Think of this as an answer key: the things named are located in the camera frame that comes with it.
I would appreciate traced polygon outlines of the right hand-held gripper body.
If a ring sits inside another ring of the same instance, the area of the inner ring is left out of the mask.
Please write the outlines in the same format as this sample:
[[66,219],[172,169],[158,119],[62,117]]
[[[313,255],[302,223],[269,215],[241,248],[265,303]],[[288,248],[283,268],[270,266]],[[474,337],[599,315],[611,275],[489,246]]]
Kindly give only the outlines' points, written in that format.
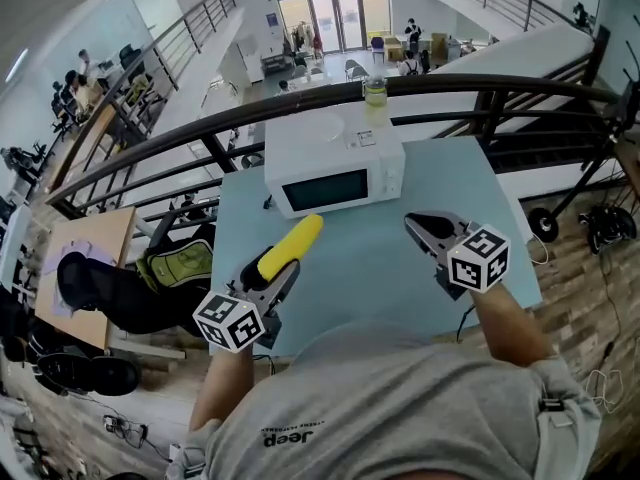
[[[458,234],[444,241],[415,241],[410,230],[411,215],[455,216]],[[451,212],[433,211],[406,214],[404,226],[419,248],[435,260],[435,279],[453,300],[467,291],[487,292],[509,270],[511,240],[488,224],[466,221]]]

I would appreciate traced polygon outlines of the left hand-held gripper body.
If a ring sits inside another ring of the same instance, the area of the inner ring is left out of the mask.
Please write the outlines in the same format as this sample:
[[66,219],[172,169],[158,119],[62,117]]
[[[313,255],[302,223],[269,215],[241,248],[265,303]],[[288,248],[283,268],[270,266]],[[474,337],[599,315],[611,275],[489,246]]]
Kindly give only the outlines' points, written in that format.
[[279,273],[261,290],[243,290],[238,283],[226,293],[210,291],[192,314],[209,344],[239,353],[258,342],[271,349],[281,330],[276,307],[294,283],[282,283]]

